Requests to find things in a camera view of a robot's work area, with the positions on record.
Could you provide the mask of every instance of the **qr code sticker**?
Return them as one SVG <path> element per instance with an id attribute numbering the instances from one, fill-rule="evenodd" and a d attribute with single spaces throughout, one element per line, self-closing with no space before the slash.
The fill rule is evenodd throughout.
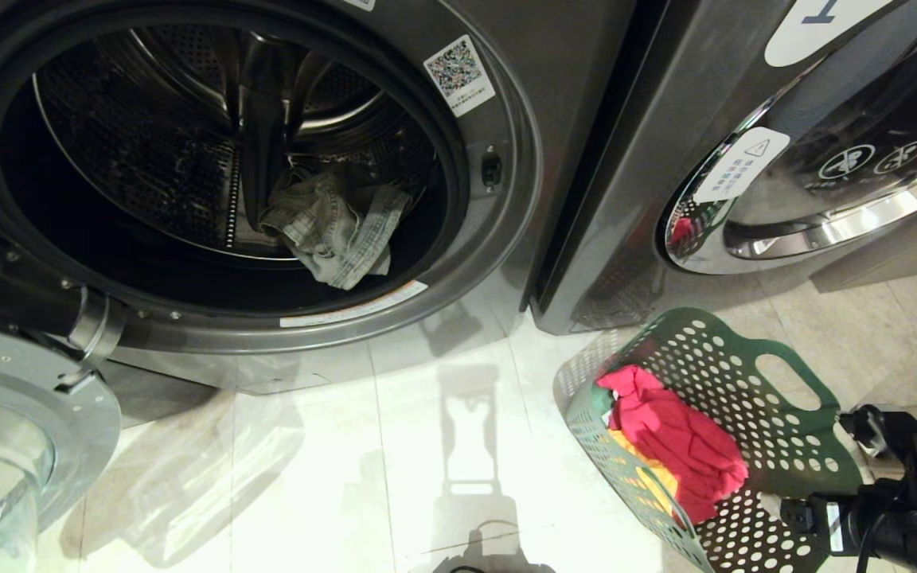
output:
<path id="1" fill-rule="evenodd" d="M 494 97 L 494 85 L 468 35 L 434 54 L 423 66 L 456 117 Z"/>
<path id="2" fill-rule="evenodd" d="M 345 2 L 346 4 L 352 4 L 353 6 L 360 8 L 360 10 L 366 10 L 370 12 L 374 10 L 374 3 L 377 0 L 342 0 L 342 1 Z"/>

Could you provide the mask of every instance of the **tiled floor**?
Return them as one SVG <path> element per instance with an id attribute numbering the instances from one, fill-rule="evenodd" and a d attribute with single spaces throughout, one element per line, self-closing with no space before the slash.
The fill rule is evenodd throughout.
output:
<path id="1" fill-rule="evenodd" d="M 917 403 L 917 277 L 833 294 L 806 284 L 718 314 L 792 345 L 846 407 Z M 556 406 L 565 361 L 632 334 L 550 337 L 527 319 L 507 341 L 424 366 L 220 394 L 131 428 L 41 536 L 39 571 L 690 571 L 626 511 Z"/>

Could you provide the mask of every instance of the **black machine part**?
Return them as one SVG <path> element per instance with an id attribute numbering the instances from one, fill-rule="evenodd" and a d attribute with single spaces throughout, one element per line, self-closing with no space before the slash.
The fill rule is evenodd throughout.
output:
<path id="1" fill-rule="evenodd" d="M 882 412 L 866 405 L 840 417 L 841 426 L 872 452 L 885 443 L 903 462 L 901 480 L 880 479 L 858 493 L 813 493 L 784 500 L 780 519 L 812 537 L 830 555 L 886 559 L 917 571 L 917 420 L 905 412 Z"/>

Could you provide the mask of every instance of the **sticker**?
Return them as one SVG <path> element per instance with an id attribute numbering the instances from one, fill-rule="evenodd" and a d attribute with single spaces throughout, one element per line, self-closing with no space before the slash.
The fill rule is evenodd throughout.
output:
<path id="1" fill-rule="evenodd" d="M 849 146 L 848 149 L 830 157 L 826 163 L 823 163 L 823 167 L 819 168 L 819 178 L 848 177 L 869 163 L 873 155 L 876 155 L 876 146 L 869 144 Z"/>
<path id="2" fill-rule="evenodd" d="M 359 318 L 360 316 L 373 314 L 397 304 L 404 303 L 426 289 L 426 284 L 414 280 L 414 282 L 405 284 L 401 289 L 394 290 L 392 293 L 385 294 L 381 298 L 376 298 L 376 300 L 359 306 L 336 310 L 334 312 L 325 312 L 324 314 L 310 314 L 307 316 L 290 316 L 283 318 L 281 319 L 281 327 L 283 327 L 283 329 L 301 329 L 303 326 L 318 326 L 321 324 L 331 324 L 332 322 L 342 322 L 342 320 Z"/>
<path id="3" fill-rule="evenodd" d="M 884 157 L 880 160 L 880 163 L 877 164 L 876 173 L 880 175 L 884 173 L 891 173 L 893 170 L 899 170 L 899 168 L 906 166 L 908 163 L 911 163 L 912 159 L 917 157 L 917 142 L 910 142 L 910 144 L 900 146 L 898 149 L 894 149 L 894 152 L 890 153 L 887 157 Z"/>
<path id="4" fill-rule="evenodd" d="M 494 85 L 468 33 L 423 62 L 423 67 L 455 117 L 494 97 Z"/>
<path id="5" fill-rule="evenodd" d="M 353 6 L 360 8 L 360 10 L 366 10 L 369 12 L 374 10 L 374 3 L 377 2 L 377 0 L 342 0 L 342 2 L 346 4 L 352 4 Z"/>
<path id="6" fill-rule="evenodd" d="M 692 195 L 692 201 L 709 203 L 742 195 L 787 144 L 790 137 L 785 134 L 766 127 L 751 128 L 717 161 L 699 185 L 699 191 Z"/>
<path id="7" fill-rule="evenodd" d="M 891 0 L 796 0 L 763 57 L 774 68 L 785 68 L 815 54 Z"/>
<path id="8" fill-rule="evenodd" d="M 833 501 L 826 504 L 826 522 L 830 524 L 830 551 L 844 551 L 844 533 L 841 532 L 841 508 Z"/>

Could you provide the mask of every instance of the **gray cloth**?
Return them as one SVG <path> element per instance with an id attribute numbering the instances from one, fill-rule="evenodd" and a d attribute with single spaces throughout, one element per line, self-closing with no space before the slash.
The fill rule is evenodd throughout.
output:
<path id="1" fill-rule="evenodd" d="M 283 236 L 320 283 L 350 290 L 366 275 L 386 275 L 388 241 L 408 193 L 393 185 L 365 185 L 356 166 L 339 164 L 305 181 L 287 168 L 261 214 L 268 235 Z"/>

